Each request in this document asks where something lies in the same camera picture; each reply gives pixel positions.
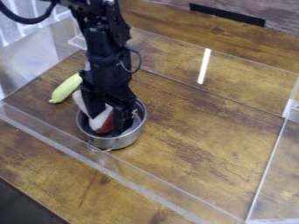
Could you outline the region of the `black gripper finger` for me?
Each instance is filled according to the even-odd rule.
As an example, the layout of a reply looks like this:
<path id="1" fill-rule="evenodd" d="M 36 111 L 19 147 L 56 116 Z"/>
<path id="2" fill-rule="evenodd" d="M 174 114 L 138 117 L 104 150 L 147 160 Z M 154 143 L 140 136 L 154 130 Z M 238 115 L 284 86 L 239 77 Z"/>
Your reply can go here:
<path id="1" fill-rule="evenodd" d="M 134 124 L 134 112 L 135 105 L 119 105 L 113 107 L 113 135 L 120 135 L 127 131 Z"/>
<path id="2" fill-rule="evenodd" d="M 87 107 L 88 116 L 95 118 L 105 110 L 105 101 L 101 93 L 81 92 L 83 101 Z"/>

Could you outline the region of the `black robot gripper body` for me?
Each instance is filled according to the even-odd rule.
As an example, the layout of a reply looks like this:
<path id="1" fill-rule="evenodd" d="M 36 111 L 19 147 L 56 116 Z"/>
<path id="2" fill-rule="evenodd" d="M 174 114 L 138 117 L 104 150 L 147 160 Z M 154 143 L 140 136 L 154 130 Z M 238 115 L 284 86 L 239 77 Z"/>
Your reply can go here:
<path id="1" fill-rule="evenodd" d="M 121 49 L 108 56 L 99 56 L 87 51 L 89 69 L 80 72 L 83 78 L 81 92 L 101 93 L 109 105 L 128 105 L 136 103 L 136 95 L 129 88 L 132 74 L 131 52 Z"/>

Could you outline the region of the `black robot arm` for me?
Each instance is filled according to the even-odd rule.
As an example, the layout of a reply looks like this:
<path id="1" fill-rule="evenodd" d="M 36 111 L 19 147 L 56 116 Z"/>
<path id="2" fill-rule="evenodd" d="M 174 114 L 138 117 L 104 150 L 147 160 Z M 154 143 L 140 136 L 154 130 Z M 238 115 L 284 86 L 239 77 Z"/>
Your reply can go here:
<path id="1" fill-rule="evenodd" d="M 71 11 L 87 43 L 85 68 L 79 72 L 80 89 L 73 101 L 97 134 L 120 135 L 132 127 L 136 95 L 129 88 L 132 73 L 131 27 L 117 0 L 53 0 Z"/>

